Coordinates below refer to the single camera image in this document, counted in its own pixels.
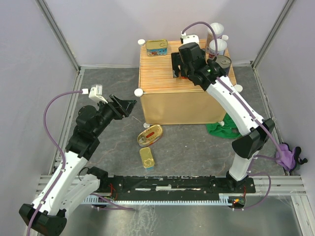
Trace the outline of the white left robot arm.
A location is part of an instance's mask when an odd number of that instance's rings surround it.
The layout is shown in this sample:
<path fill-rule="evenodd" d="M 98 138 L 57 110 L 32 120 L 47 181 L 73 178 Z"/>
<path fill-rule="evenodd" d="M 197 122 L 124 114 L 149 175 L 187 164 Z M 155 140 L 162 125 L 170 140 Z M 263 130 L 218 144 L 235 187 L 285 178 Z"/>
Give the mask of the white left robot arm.
<path fill-rule="evenodd" d="M 41 193 L 31 204 L 23 204 L 19 214 L 27 225 L 27 235 L 35 230 L 44 236 L 58 236 L 70 215 L 93 192 L 109 186 L 108 173 L 92 167 L 82 182 L 70 188 L 77 174 L 90 160 L 100 141 L 99 135 L 113 120 L 128 117 L 136 100 L 121 100 L 114 95 L 107 102 L 102 96 L 91 95 L 98 107 L 87 105 L 78 112 L 76 126 L 61 152 L 62 161 Z"/>

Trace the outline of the dark blue round can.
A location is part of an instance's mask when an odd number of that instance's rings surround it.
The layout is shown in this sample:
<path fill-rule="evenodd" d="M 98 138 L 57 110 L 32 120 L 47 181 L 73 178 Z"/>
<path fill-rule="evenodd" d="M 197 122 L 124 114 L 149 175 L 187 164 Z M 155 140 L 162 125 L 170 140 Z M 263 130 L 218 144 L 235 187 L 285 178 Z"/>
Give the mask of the dark blue round can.
<path fill-rule="evenodd" d="M 215 57 L 214 61 L 221 66 L 221 68 L 226 72 L 226 75 L 228 76 L 231 68 L 231 59 L 224 55 L 218 55 Z"/>

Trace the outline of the oval red fish tin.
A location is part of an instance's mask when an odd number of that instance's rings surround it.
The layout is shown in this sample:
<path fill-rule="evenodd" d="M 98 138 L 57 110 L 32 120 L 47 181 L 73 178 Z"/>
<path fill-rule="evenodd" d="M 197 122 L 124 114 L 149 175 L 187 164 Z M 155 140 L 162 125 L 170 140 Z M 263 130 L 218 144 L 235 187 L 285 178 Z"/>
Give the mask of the oval red fish tin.
<path fill-rule="evenodd" d="M 160 125 L 152 125 L 145 129 L 137 137 L 137 142 L 141 147 L 147 147 L 160 139 L 163 135 L 163 129 Z"/>

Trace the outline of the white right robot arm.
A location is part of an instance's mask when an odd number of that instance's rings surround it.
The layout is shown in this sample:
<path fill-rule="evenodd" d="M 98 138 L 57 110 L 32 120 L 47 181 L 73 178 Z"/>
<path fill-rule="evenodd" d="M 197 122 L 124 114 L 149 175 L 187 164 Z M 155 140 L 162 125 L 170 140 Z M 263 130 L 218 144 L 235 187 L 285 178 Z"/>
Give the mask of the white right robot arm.
<path fill-rule="evenodd" d="M 215 60 L 205 59 L 205 52 L 197 43 L 181 45 L 176 58 L 181 64 L 175 74 L 184 75 L 215 98 L 241 134 L 232 142 L 235 156 L 225 181 L 229 191 L 238 192 L 244 186 L 243 179 L 249 174 L 252 159 L 272 138 L 275 123 L 270 118 L 264 119 L 245 101 L 232 85 L 227 72 Z"/>

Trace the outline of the blue rectangular luncheon meat tin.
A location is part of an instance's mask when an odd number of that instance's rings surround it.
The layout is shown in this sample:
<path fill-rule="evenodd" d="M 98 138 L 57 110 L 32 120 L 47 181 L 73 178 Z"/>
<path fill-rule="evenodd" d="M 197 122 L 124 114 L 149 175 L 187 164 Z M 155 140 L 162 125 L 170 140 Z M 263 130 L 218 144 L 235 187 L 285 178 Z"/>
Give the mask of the blue rectangular luncheon meat tin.
<path fill-rule="evenodd" d="M 168 41 L 166 39 L 147 40 L 145 46 L 149 57 L 167 55 Z"/>

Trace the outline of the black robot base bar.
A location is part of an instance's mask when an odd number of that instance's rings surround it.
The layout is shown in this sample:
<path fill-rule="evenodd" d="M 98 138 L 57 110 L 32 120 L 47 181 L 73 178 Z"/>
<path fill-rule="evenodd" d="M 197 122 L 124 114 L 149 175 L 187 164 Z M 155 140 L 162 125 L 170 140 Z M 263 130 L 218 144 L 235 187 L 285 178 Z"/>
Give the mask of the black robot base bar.
<path fill-rule="evenodd" d="M 254 181 L 246 177 L 240 183 L 226 177 L 139 177 L 113 176 L 100 182 L 98 193 L 113 193 L 122 200 L 218 200 L 219 194 L 255 193 Z"/>

